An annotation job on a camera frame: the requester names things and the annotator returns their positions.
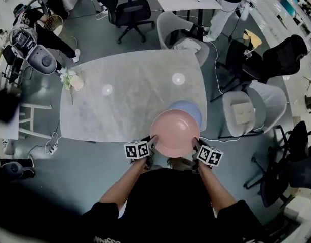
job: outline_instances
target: electrical outlet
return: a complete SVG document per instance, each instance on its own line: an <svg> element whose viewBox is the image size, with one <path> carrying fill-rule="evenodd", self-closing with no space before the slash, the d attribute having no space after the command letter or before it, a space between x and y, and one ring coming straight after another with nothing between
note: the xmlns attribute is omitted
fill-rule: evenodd
<svg viewBox="0 0 311 243"><path fill-rule="evenodd" d="M58 147L57 147L57 146L54 146L54 147L51 149L50 155L52 156L52 155L56 152L57 149L58 149Z"/></svg>

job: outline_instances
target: white pants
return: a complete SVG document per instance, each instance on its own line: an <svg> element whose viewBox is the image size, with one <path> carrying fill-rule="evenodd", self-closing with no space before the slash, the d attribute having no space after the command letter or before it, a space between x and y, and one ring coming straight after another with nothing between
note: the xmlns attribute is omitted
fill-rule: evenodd
<svg viewBox="0 0 311 243"><path fill-rule="evenodd" d="M231 3L226 0L217 0L222 5L222 10L216 9L214 16L211 20L211 27L209 31L209 36L213 39L217 39L228 20L228 18L233 14L239 3Z"/></svg>

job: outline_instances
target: blue bowl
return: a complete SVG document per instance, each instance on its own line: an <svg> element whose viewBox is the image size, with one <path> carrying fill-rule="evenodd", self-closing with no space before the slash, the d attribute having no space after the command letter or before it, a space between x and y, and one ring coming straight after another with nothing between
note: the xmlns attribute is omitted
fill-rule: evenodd
<svg viewBox="0 0 311 243"><path fill-rule="evenodd" d="M168 110L178 109L183 110L190 114L197 122L198 128L201 128L202 125L202 114L196 104L189 101L177 101L170 104Z"/></svg>

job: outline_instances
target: yellow object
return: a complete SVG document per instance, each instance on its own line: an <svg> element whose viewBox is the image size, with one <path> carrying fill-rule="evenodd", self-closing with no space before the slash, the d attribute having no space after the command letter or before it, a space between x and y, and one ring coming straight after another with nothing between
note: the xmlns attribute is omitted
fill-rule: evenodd
<svg viewBox="0 0 311 243"><path fill-rule="evenodd" d="M256 49L260 44L262 44L261 39L247 29L245 29L245 31L243 32L243 39L245 40L250 39L253 45L253 49Z"/></svg>

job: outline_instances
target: person in teal shirt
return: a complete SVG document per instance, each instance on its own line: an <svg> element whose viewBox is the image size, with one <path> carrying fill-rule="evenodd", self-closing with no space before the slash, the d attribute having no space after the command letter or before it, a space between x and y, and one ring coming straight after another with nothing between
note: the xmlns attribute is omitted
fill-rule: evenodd
<svg viewBox="0 0 311 243"><path fill-rule="evenodd" d="M286 11L294 17L296 15L295 9L292 7L292 5L287 0L278 0L281 5L286 9Z"/></svg>

